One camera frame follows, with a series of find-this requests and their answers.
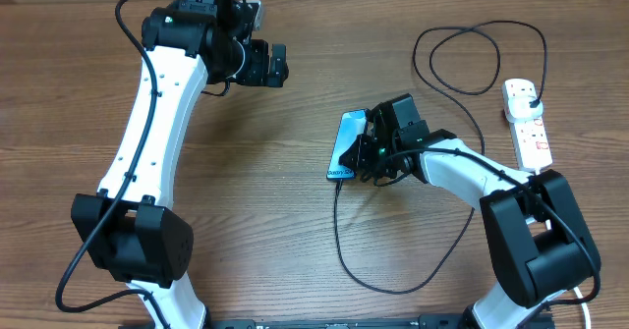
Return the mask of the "blue Samsung Galaxy smartphone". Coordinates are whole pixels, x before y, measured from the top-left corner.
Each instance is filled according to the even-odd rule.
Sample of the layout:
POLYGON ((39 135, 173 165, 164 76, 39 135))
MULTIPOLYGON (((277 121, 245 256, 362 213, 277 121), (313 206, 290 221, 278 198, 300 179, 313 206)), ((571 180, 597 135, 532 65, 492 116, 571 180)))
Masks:
POLYGON ((340 157, 347 152, 356 141, 358 135, 367 129, 367 109, 348 111, 341 115, 337 135, 326 173, 328 181, 353 180, 356 178, 354 169, 342 165, 340 157))

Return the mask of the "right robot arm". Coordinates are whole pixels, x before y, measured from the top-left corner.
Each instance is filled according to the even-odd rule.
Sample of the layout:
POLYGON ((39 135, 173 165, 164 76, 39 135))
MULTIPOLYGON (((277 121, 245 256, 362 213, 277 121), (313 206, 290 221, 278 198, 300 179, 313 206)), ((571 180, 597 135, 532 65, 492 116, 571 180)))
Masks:
POLYGON ((385 187, 412 175, 481 212, 496 283, 461 314, 421 328, 552 328, 551 308, 600 292, 600 254, 567 180, 494 162, 447 130, 431 131, 413 97, 342 114, 327 179, 385 187))

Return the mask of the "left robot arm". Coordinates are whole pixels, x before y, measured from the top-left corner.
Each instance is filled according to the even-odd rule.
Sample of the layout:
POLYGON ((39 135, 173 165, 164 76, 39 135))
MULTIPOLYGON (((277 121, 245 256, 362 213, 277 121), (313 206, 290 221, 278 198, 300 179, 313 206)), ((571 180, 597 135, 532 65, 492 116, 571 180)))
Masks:
POLYGON ((174 179, 198 98, 212 84, 279 87, 286 48, 253 38, 258 0, 174 0, 144 19, 136 101, 95 194, 77 194, 71 218, 79 256, 140 298, 153 328, 207 328, 207 306, 188 274, 192 227, 175 214, 174 179))

